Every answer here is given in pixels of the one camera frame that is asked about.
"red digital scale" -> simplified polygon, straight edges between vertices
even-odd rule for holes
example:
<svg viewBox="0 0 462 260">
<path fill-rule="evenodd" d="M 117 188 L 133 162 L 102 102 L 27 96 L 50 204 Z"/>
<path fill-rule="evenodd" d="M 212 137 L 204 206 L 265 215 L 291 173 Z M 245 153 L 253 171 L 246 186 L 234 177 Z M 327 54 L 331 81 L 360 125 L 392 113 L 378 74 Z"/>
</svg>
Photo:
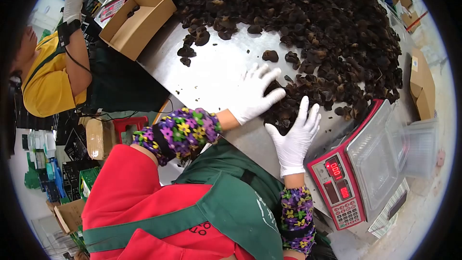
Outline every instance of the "red digital scale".
<svg viewBox="0 0 462 260">
<path fill-rule="evenodd" d="M 338 230 L 375 219 L 396 188 L 402 146 L 388 135 L 402 126 L 392 115 L 388 100 L 373 100 L 361 124 L 307 163 Z"/>
<path fill-rule="evenodd" d="M 101 11 L 101 22 L 111 18 L 114 14 L 116 14 L 116 12 L 119 11 L 125 1 L 126 0 L 113 0 L 112 2 L 105 5 Z"/>
</svg>

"label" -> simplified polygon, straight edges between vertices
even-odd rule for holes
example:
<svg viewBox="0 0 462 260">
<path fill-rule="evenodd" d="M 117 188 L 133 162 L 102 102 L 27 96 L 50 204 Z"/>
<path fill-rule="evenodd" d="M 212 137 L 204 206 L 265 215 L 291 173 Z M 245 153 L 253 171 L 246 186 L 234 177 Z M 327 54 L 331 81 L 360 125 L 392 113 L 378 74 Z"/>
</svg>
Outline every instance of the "label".
<svg viewBox="0 0 462 260">
<path fill-rule="evenodd" d="M 412 57 L 411 68 L 414 72 L 417 72 L 419 70 L 419 60 L 415 56 Z"/>
</svg>

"apron strap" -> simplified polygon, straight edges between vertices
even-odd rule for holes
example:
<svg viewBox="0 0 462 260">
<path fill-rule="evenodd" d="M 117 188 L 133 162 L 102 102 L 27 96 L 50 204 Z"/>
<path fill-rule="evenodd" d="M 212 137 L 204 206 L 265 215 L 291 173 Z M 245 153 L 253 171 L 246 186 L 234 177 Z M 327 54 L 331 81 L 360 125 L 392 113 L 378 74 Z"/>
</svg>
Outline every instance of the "apron strap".
<svg viewBox="0 0 462 260">
<path fill-rule="evenodd" d="M 44 42 L 43 44 L 41 44 L 40 46 L 44 45 L 45 43 L 49 42 L 50 40 L 52 40 L 53 38 L 50 38 L 49 40 L 47 40 L 46 42 Z M 61 54 L 61 53 L 65 53 L 66 51 L 60 47 L 59 45 L 59 41 L 58 41 L 58 45 L 56 46 L 56 50 L 54 53 L 52 53 L 51 55 L 49 55 L 46 59 L 44 59 L 36 68 L 35 70 L 32 72 L 31 76 L 29 77 L 29 79 L 27 80 L 26 82 L 26 85 L 24 86 L 24 90 L 23 90 L 23 93 L 25 92 L 26 90 L 26 87 L 27 85 L 29 84 L 29 82 L 31 81 L 31 79 L 33 78 L 33 76 L 38 72 L 39 69 L 41 69 L 45 64 L 49 63 L 52 59 L 55 58 L 55 56 Z"/>
<path fill-rule="evenodd" d="M 83 231 L 86 249 L 92 252 L 125 248 L 136 229 L 162 239 L 206 222 L 197 205 L 136 222 Z"/>
</svg>

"floral sleeve cover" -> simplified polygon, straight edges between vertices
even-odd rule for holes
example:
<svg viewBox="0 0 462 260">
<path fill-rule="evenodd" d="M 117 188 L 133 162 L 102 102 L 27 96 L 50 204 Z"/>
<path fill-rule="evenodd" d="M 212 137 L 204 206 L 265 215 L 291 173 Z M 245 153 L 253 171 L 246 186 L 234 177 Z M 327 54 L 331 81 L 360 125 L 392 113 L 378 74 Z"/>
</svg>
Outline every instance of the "floral sleeve cover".
<svg viewBox="0 0 462 260">
<path fill-rule="evenodd" d="M 157 126 L 164 139 L 155 138 L 153 127 L 149 126 L 134 132 L 133 143 L 151 151 L 160 166 L 165 166 L 171 159 L 165 156 L 165 152 L 162 153 L 158 141 L 167 141 L 177 158 L 186 158 L 192 151 L 202 149 L 206 143 L 215 144 L 221 132 L 215 113 L 208 113 L 202 108 L 193 110 L 184 107 L 176 110 L 162 117 Z"/>
<path fill-rule="evenodd" d="M 315 243 L 316 234 L 313 221 L 313 199 L 309 189 L 301 188 L 287 189 L 281 192 L 281 229 L 283 231 L 305 230 L 302 237 L 286 239 L 282 237 L 284 250 L 295 250 L 308 256 L 311 247 Z"/>
</svg>

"dried black fungus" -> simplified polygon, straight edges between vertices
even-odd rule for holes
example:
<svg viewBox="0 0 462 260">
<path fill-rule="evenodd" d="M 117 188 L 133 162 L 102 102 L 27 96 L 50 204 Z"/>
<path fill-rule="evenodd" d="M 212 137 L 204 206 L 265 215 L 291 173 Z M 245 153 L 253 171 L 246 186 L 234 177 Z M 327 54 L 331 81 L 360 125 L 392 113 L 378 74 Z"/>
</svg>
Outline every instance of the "dried black fungus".
<svg viewBox="0 0 462 260">
<path fill-rule="evenodd" d="M 184 64 L 187 67 L 190 67 L 190 65 L 191 65 L 191 60 L 188 59 L 188 58 L 180 58 L 180 61 L 181 61 L 182 64 Z"/>
<path fill-rule="evenodd" d="M 251 25 L 247 28 L 247 32 L 251 34 L 262 34 L 263 29 L 258 25 Z"/>
<path fill-rule="evenodd" d="M 183 45 L 183 47 L 180 48 L 176 54 L 184 58 L 192 58 L 196 56 L 194 49 L 192 49 L 189 45 L 186 44 Z"/>
<path fill-rule="evenodd" d="M 345 119 L 360 116 L 365 101 L 399 99 L 397 89 L 403 84 L 398 68 L 400 39 L 377 0 L 173 1 L 177 18 L 189 31 L 179 56 L 195 55 L 184 49 L 196 41 L 198 28 L 213 27 L 220 38 L 229 40 L 237 32 L 237 23 L 247 24 L 249 31 L 279 32 L 282 44 L 301 49 L 298 72 L 304 76 L 288 84 L 286 97 L 263 114 L 265 122 L 276 125 L 283 135 L 293 125 L 304 95 L 310 105 L 319 103 L 327 110 L 334 102 L 345 102 L 351 106 L 341 108 Z M 364 90 L 360 82 L 365 83 Z M 278 87 L 273 83 L 266 93 Z M 288 128 L 284 120 L 290 121 Z"/>
<path fill-rule="evenodd" d="M 298 59 L 298 56 L 296 53 L 293 52 L 288 52 L 284 59 L 292 64 L 292 68 L 294 70 L 297 70 L 300 67 L 300 60 Z"/>
<path fill-rule="evenodd" d="M 291 84 L 293 84 L 293 80 L 292 80 L 292 78 L 290 78 L 290 76 L 285 75 L 284 79 L 287 80 L 288 82 L 291 82 Z"/>
<path fill-rule="evenodd" d="M 262 55 L 262 60 L 269 60 L 271 62 L 278 62 L 278 53 L 274 50 L 266 50 Z"/>
</svg>

